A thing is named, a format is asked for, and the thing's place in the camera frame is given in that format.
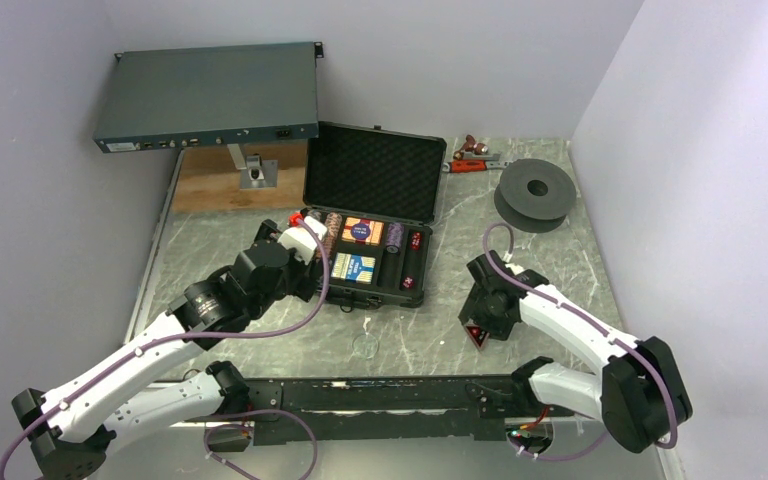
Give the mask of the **red black triangle button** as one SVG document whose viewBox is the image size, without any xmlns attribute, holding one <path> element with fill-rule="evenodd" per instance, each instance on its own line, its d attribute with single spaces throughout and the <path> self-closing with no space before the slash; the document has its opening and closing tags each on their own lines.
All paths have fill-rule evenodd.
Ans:
<svg viewBox="0 0 768 480">
<path fill-rule="evenodd" d="M 489 333 L 475 325 L 465 326 L 465 331 L 475 347 L 479 351 L 483 350 L 487 340 L 490 338 Z"/>
</svg>

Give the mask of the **clear round dealer disc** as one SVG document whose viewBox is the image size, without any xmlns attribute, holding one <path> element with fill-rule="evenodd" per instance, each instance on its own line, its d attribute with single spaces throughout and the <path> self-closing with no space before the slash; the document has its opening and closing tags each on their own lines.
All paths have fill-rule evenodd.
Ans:
<svg viewBox="0 0 768 480">
<path fill-rule="evenodd" d="M 374 334 L 361 333 L 352 340 L 351 348 L 353 355 L 361 359 L 370 360 L 378 353 L 380 342 Z"/>
</svg>

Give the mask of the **black poker set case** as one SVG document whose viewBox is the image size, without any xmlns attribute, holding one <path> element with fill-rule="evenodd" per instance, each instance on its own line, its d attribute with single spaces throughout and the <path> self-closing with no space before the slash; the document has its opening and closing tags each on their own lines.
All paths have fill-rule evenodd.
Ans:
<svg viewBox="0 0 768 480">
<path fill-rule="evenodd" d="M 432 225 L 448 145 L 439 137 L 321 122 L 309 142 L 303 201 L 323 220 L 331 212 L 343 217 L 337 238 L 329 238 L 328 302 L 348 309 L 377 309 L 384 305 L 417 308 L 425 294 Z M 347 217 L 385 223 L 379 246 L 340 239 Z M 388 224 L 404 225 L 401 250 L 385 250 Z M 414 242 L 414 232 L 421 240 Z M 421 243 L 419 251 L 412 243 Z M 370 285 L 331 278 L 337 253 L 376 259 Z M 415 284 L 403 289 L 405 277 Z"/>
</svg>

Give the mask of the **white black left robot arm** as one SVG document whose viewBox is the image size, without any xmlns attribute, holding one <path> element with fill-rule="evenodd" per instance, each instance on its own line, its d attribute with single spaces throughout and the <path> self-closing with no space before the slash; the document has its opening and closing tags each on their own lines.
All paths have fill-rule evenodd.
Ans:
<svg viewBox="0 0 768 480">
<path fill-rule="evenodd" d="M 168 388 L 150 385 L 226 339 L 246 339 L 249 325 L 294 296 L 321 307 L 328 292 L 327 227 L 296 216 L 286 229 L 262 224 L 234 263 L 187 287 L 137 337 L 77 378 L 12 400 L 41 475 L 84 479 L 113 452 L 172 424 L 232 420 L 250 412 L 250 390 L 230 362 L 215 362 Z"/>
</svg>

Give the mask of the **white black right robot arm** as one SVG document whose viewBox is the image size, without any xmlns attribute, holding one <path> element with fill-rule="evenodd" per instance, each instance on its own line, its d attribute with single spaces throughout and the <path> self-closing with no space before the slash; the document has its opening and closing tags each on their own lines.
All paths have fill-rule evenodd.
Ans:
<svg viewBox="0 0 768 480">
<path fill-rule="evenodd" d="M 524 415 L 561 407 L 599 421 L 632 453 L 671 440 L 693 415 L 671 348 L 624 333 L 566 298 L 544 276 L 506 263 L 491 250 L 467 264 L 473 285 L 459 319 L 476 345 L 506 340 L 524 323 L 564 346 L 581 372 L 538 356 L 511 375 L 509 395 Z"/>
</svg>

